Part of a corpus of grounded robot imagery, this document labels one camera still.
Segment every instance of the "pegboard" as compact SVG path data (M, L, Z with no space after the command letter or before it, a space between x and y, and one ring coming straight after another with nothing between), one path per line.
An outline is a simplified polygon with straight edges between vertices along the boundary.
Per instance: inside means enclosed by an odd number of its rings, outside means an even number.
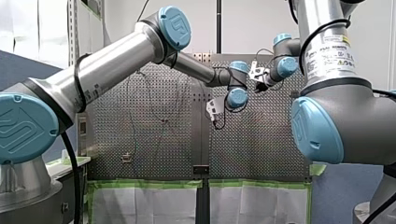
M89 178L191 179L190 82L149 64L96 100Z
M202 54L201 60L227 66L235 60L250 64L253 57ZM270 59L261 56L260 66ZM226 94L225 87L210 90L163 65L148 64L141 73L87 110L89 179L193 179L193 165L202 164L209 165L209 178L309 180L310 162L294 145L290 127L290 92L304 86L300 73L279 91L254 93L249 81L247 108L227 113L221 131L204 111L210 98ZM130 162L121 160L125 155Z
M212 66L227 66L241 60L251 64L254 55L211 55ZM261 56L259 66L271 56ZM274 86L274 90L254 93L255 82L249 80L248 105L238 114L226 113L223 130L212 126L209 137L210 178L252 178L281 181L309 180L309 164L294 145L290 126L292 91L305 82L300 72ZM227 93L226 88L212 89L214 97Z

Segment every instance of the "white wall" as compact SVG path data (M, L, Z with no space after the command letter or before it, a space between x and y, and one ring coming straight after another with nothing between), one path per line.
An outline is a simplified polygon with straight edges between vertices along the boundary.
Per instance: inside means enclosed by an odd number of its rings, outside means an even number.
M104 0L106 43L128 35L146 0ZM390 77L390 43L393 0L367 0L352 16L349 37L358 59L359 75L369 79L375 88L392 87ZM151 0L142 18L160 7L180 7L188 16L192 40L186 52L216 51L215 0ZM298 36L287 1L227 0L223 1L223 53L255 53L272 48L277 34Z
M105 41L114 42L128 35L146 0L104 0ZM177 6L189 19L192 39L185 52L209 52L216 49L216 1L215 0L151 0L142 19L158 11L161 7Z

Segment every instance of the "metal bracket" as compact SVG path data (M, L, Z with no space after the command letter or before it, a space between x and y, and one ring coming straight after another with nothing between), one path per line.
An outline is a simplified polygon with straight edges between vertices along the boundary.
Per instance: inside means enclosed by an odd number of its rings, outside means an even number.
M225 96L216 97L206 103L206 112L209 113L211 121L216 119L215 115L224 113L224 98Z
M209 174L209 166L208 165L194 165L193 172L195 175L208 175Z
M132 154L127 152L121 156L122 163L132 163Z
M248 72L248 77L252 80L264 83L264 76L270 73L269 68L258 67L257 61L251 62L250 71Z

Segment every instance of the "robotic arm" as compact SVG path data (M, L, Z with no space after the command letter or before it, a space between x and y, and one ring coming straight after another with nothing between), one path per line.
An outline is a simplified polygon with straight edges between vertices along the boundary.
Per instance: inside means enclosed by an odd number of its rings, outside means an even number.
M258 82L257 91L266 91L300 65L307 84L292 105L291 126L297 148L308 159L392 164L396 104L392 98L375 97L371 83L357 76L346 19L356 4L347 2L294 1L300 39L277 36L275 67L259 68L253 62L249 77Z
M203 81L207 87L227 86L228 93L225 96L214 98L206 104L206 112L213 122L217 122L215 115L225 113L225 110L235 111L248 103L248 64L245 62L234 61L229 67L216 70L197 62L183 52L178 52L163 63Z
M234 62L228 73L217 74L179 52L190 40L184 13L163 7L139 21L132 34L81 57L75 66L47 79L29 78L1 92L0 220L62 223L62 184L50 179L41 155L73 125L77 113L147 63L168 64L210 87L226 85L227 106L246 105L246 63ZM47 206L50 216L41 216L42 206Z

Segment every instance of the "green tape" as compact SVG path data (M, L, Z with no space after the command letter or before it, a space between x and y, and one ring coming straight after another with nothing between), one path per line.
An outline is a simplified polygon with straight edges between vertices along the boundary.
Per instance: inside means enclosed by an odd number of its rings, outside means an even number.
M202 180L193 181L156 181L156 180L98 180L89 181L88 186L94 186L96 189L198 189L202 187Z
M306 205L306 224L311 224L311 216L312 216L312 185L308 185L307 192L307 205Z
M93 180L88 181L88 216L90 224L93 219L93 195L98 189L198 189L202 180L156 181L156 180Z
M209 180L211 188L229 188L229 187L261 187L273 189L308 189L309 183L302 182L278 182L266 180L246 180L246 179L229 179L229 180Z
M325 164L311 164L309 166L309 174L310 175L322 175L326 170Z
M52 164L55 164L55 163L58 163L58 162L61 162L61 159L58 159L58 160L55 160L55 161L49 161L49 162L46 163L46 165L52 165Z

